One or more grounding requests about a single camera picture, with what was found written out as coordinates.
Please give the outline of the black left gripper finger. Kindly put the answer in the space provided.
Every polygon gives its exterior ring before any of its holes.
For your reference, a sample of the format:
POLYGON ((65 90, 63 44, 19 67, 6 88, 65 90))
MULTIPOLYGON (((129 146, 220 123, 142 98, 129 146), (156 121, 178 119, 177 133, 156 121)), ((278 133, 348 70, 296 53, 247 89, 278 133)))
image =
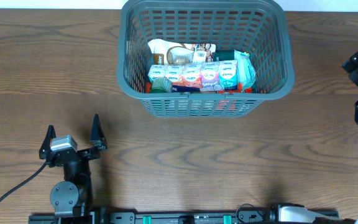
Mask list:
POLYGON ((103 133, 98 114, 94 115, 94 120, 91 128, 91 135, 89 140, 93 143, 93 146, 98 150, 108 149, 108 143, 103 133))
POLYGON ((39 149, 39 158, 46 159, 51 150, 52 139, 56 138, 55 129, 53 125, 49 125, 47 129, 46 136, 43 140, 43 143, 39 149))

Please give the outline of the green lid jar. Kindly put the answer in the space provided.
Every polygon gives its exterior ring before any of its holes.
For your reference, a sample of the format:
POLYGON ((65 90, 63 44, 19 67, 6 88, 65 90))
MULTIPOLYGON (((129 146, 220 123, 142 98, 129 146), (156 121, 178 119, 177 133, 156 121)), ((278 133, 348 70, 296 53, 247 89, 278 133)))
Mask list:
POLYGON ((171 93, 172 82, 165 77, 156 78, 151 85, 150 93, 171 93))

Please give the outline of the beige brown snack pouch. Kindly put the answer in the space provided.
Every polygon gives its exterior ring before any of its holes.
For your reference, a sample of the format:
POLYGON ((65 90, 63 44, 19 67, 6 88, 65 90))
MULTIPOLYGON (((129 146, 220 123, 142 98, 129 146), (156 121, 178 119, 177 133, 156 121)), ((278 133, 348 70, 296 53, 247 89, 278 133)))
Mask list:
POLYGON ((153 39, 148 46, 154 63, 158 65, 212 62, 216 51, 215 44, 181 44, 163 39, 153 39))

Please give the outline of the white tissue multipack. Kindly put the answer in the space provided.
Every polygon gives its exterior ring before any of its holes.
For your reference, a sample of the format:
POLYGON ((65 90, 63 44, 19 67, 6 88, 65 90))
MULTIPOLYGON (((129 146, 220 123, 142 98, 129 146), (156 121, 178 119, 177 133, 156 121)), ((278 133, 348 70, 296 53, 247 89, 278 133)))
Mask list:
POLYGON ((237 66, 237 60, 152 65, 148 76, 151 82, 164 77, 170 80, 172 85, 198 88, 200 91, 230 90, 238 86, 237 66))

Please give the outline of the green Nescafe coffee bag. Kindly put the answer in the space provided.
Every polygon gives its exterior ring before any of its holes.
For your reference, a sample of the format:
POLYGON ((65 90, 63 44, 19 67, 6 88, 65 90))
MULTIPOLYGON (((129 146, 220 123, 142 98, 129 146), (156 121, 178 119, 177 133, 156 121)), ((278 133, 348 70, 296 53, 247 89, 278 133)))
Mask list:
POLYGON ((218 50, 213 61, 219 63, 219 83, 224 91, 251 93, 252 87, 243 90, 237 76, 237 60, 234 59, 235 50, 218 50))

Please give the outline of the pale green wipes packet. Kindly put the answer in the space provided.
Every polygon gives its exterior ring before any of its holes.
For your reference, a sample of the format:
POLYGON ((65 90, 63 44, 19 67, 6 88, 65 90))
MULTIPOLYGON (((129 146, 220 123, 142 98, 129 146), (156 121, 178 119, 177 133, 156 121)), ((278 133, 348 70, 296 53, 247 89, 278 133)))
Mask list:
POLYGON ((235 50, 234 59, 237 60, 237 76, 242 89, 251 88, 256 81, 256 74, 250 54, 235 50))

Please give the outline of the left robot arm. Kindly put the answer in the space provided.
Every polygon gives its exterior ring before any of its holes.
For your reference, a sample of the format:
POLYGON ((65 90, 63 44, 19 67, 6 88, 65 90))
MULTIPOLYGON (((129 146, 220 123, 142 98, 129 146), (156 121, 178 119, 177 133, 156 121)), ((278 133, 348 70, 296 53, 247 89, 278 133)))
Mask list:
POLYGON ((89 140, 93 146, 79 150, 73 137, 58 137, 54 127, 48 127, 39 158, 50 168, 61 167, 64 174, 64 181, 57 183, 50 193, 56 219, 83 217, 90 213, 93 203, 90 161, 99 159, 101 152, 108 149, 98 114, 94 116, 89 140))

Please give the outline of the grey plastic lattice basket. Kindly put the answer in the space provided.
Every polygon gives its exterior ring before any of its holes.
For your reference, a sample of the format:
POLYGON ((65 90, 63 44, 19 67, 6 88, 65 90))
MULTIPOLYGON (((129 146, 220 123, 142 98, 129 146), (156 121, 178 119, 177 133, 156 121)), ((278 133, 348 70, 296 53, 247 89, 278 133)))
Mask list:
POLYGON ((294 86, 286 15, 273 0, 130 0, 121 9, 116 78, 121 90, 154 116, 244 116, 294 86), (249 53, 256 71, 252 92, 147 93, 153 39, 249 53))

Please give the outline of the black mounting rail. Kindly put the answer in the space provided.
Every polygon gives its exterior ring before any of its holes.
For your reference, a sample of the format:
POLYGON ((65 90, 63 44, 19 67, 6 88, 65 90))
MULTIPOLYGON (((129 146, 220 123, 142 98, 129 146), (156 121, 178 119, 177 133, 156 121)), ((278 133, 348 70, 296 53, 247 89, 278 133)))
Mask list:
POLYGON ((59 223, 103 223, 103 224, 203 224, 203 223, 336 223, 341 219, 338 212, 310 211, 301 208, 306 218, 291 217, 280 219, 278 213, 272 210, 266 212, 259 208, 243 208, 235 212, 209 213, 134 213, 114 212, 105 210, 90 212, 80 217, 56 217, 54 215, 31 215, 28 223, 59 224, 59 223))

